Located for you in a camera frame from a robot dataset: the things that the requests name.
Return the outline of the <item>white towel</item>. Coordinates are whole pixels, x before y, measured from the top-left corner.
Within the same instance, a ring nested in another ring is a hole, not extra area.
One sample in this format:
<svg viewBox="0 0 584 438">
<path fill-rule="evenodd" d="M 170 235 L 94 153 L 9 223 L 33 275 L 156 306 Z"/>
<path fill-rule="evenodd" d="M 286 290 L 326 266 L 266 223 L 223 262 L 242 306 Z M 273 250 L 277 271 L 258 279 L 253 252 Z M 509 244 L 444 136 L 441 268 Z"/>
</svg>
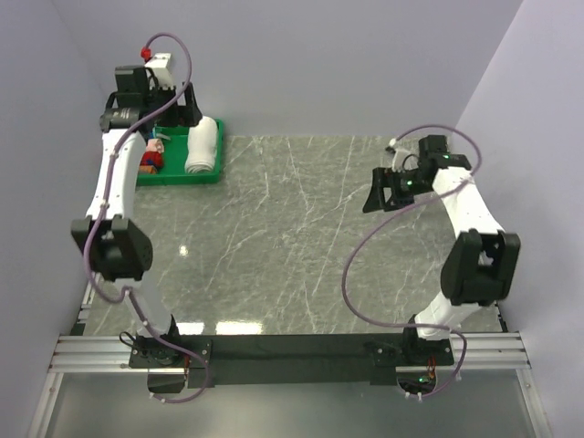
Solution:
<svg viewBox="0 0 584 438">
<path fill-rule="evenodd" d="M 203 116 L 187 134 L 186 173 L 212 172 L 217 156 L 218 126 L 214 119 Z"/>
</svg>

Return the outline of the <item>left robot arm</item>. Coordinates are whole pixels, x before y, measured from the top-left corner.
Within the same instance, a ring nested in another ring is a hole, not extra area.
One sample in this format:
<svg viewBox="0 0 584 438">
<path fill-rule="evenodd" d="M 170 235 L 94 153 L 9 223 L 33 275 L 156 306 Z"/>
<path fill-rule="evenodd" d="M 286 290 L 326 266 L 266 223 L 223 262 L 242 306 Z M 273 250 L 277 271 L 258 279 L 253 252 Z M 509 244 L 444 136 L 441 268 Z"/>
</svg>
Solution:
<svg viewBox="0 0 584 438">
<path fill-rule="evenodd" d="M 148 364 L 171 367 L 194 354 L 149 279 L 150 238 L 134 223 L 134 196 L 146 169 L 156 184 L 191 184 L 220 161 L 220 125 L 199 110 L 190 80 L 175 84 L 166 58 L 115 70 L 117 88 L 101 115 L 102 158 L 95 193 L 71 235 L 97 296 L 125 304 L 138 332 L 130 347 Z"/>
</svg>

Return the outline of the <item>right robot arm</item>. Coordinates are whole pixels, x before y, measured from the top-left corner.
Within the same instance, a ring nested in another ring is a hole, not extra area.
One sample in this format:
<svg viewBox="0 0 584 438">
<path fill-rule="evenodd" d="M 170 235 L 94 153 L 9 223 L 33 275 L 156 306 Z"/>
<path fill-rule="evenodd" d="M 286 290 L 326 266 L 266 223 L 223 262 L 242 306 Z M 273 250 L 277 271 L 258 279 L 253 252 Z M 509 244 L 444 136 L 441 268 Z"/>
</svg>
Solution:
<svg viewBox="0 0 584 438">
<path fill-rule="evenodd" d="M 406 211 L 415 196 L 435 193 L 454 230 L 437 296 L 403 330 L 401 353 L 412 364 L 445 350 L 450 329 L 508 296 L 521 247 L 519 236 L 506 232 L 489 212 L 465 155 L 450 153 L 443 135 L 428 135 L 418 146 L 413 167 L 405 165 L 408 153 L 397 151 L 391 167 L 373 169 L 362 208 L 365 214 Z"/>
</svg>

